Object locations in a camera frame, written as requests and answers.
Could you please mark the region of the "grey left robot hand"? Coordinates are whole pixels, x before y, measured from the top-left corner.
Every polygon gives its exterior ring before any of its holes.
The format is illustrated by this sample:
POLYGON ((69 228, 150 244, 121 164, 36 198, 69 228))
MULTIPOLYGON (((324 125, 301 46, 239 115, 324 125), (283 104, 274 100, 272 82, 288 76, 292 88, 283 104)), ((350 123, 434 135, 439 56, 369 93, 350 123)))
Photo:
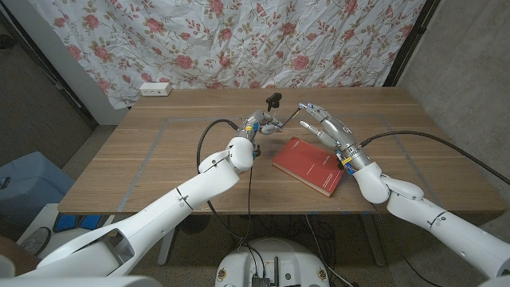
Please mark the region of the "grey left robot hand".
POLYGON ((253 141, 257 133, 271 135, 282 130, 283 124, 278 119, 258 109, 244 119, 238 130, 237 137, 253 141))

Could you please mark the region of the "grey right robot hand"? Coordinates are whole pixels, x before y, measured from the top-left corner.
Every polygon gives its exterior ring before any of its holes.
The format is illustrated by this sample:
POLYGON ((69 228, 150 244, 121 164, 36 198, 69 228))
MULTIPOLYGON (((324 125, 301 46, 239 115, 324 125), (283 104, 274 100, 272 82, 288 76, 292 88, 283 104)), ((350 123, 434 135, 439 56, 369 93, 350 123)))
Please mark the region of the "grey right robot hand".
POLYGON ((303 120, 300 122, 300 126, 315 135, 326 146, 338 150, 342 161, 346 163, 347 158, 354 159, 363 155, 363 150, 357 144, 351 130, 334 118, 326 109, 311 103, 299 103, 299 108, 319 121, 324 129, 319 130, 303 120))

